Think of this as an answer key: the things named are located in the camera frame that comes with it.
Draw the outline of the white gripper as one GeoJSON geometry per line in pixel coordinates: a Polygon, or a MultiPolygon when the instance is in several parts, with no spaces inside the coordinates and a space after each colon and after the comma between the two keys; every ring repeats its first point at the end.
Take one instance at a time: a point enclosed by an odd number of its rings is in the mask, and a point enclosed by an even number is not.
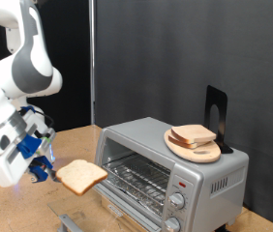
{"type": "Polygon", "coordinates": [[[3,134],[0,132],[0,187],[6,188],[18,183],[33,158],[26,159],[18,150],[17,144],[25,137],[26,132],[15,131],[3,134]]]}

